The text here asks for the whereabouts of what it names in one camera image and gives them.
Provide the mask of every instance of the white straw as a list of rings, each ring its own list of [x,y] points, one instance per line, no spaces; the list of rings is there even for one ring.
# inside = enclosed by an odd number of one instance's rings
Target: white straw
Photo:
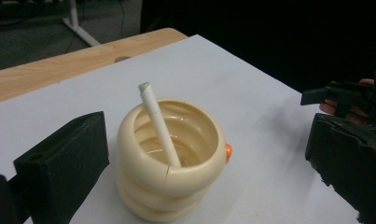
[[[171,140],[171,136],[168,132],[167,126],[165,125],[164,118],[161,114],[158,101],[153,93],[150,83],[145,82],[138,86],[141,92],[141,99],[144,102],[147,113],[149,114],[150,120],[155,127],[156,134],[160,140],[163,152],[167,161],[172,166],[181,166],[178,155]]]

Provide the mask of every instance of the table surface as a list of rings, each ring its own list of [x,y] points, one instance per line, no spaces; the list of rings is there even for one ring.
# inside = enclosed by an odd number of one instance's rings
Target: table surface
[[[159,98],[207,111],[233,146],[198,207],[175,223],[357,223],[356,210],[304,159],[318,106],[300,106],[299,92],[199,35],[178,36],[173,44],[0,102],[0,174],[10,179],[12,162],[69,120],[104,111],[110,164],[71,224],[146,223],[118,198],[115,158],[118,126],[141,103],[138,85],[148,81]]]
[[[187,38],[172,28],[0,70],[0,102]]]

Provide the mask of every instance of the human hand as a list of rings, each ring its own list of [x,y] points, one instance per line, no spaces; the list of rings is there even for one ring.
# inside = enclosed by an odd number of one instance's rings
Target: human hand
[[[362,78],[359,84],[374,85],[374,79]],[[331,100],[325,100],[324,103],[319,105],[319,109],[323,112],[333,115],[336,111],[337,102]],[[355,124],[366,124],[368,121],[368,115],[360,110],[357,106],[351,108],[351,112],[347,115],[347,119]]]

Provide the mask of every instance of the white table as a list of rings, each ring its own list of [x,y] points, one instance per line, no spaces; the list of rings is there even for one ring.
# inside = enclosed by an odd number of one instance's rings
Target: white table
[[[71,119],[104,111],[111,164],[71,223],[145,223],[118,198],[115,155],[118,126],[146,81],[158,97],[206,109],[233,146],[199,206],[175,223],[358,223],[304,159],[318,106],[300,106],[300,93],[198,35],[1,102],[0,174],[10,179],[16,158]]]

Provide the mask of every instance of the wooden table edge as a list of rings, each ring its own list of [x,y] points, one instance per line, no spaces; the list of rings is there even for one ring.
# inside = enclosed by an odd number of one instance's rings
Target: wooden table edge
[[[0,70],[0,102],[188,38],[173,28]]]

